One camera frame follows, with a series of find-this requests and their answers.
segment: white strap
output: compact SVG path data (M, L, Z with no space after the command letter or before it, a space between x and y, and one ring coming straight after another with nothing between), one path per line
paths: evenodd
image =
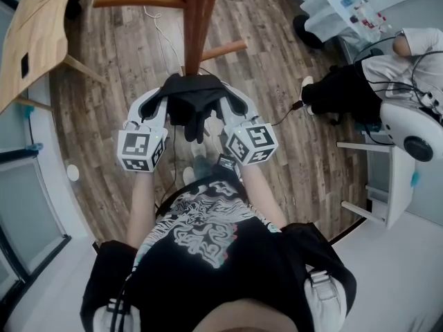
M93 332L109 332L111 329L111 321L113 311L107 310L108 306L102 306L94 313L93 319ZM116 332L118 331L118 327L120 326L122 314L117 314L116 320ZM124 332L140 332L141 322L140 322L140 311L131 306L129 313L125 316L125 321L123 324Z
M305 295L314 321L315 332L338 332L346 318L343 285L326 270L312 272L305 281Z

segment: window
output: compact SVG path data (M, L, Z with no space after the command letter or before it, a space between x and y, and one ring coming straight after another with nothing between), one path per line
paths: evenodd
M0 300L5 316L69 237L54 213L37 159L0 164Z

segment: white cable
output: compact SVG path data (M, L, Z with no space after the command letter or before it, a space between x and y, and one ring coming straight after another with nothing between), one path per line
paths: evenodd
M208 128L209 128L209 132L210 132L210 139L212 140L212 142L213 142L213 145L214 145L214 148L215 148L215 151L216 152L218 152L219 153L219 155L220 154L222 154L220 151L219 151L219 149L218 149L218 147L216 146L216 144L215 144L215 141L214 141L214 136L213 136L213 130L210 128L210 125L209 125L209 123L208 122L206 122L207 120L205 120L205 125L207 125L208 126Z
M154 20L155 28L161 33L163 38L168 41L169 45L171 46L172 50L174 51L175 56L177 57L177 60L179 61L179 66L181 66L179 55L177 54L177 51L175 50L174 46L172 45L172 42L165 36L163 31L160 29L160 27L157 26L157 19L159 19L161 17L161 14L157 14L155 16L152 16L146 11L146 6L143 6L143 9L145 11L145 14Z

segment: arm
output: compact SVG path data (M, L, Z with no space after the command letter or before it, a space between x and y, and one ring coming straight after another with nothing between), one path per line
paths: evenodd
M394 40L393 49L401 57L423 55L440 44L442 31L437 28L404 28Z
M138 172L132 191L132 208L127 225L126 242L139 249L155 226L154 174Z
M398 54L400 57L411 56L408 40L403 35L397 36L394 39L394 45L392 46L392 49L394 49L396 54Z
M239 164L239 167L251 204L277 228L281 229L286 226L287 220L275 201L262 170L258 165L241 166Z

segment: wooden table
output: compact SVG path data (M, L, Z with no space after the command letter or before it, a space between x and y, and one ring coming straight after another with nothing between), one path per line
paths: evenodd
M61 63L93 79L107 80L68 55L64 13L68 0L20 0L3 43L0 113L12 102L52 110L21 93Z

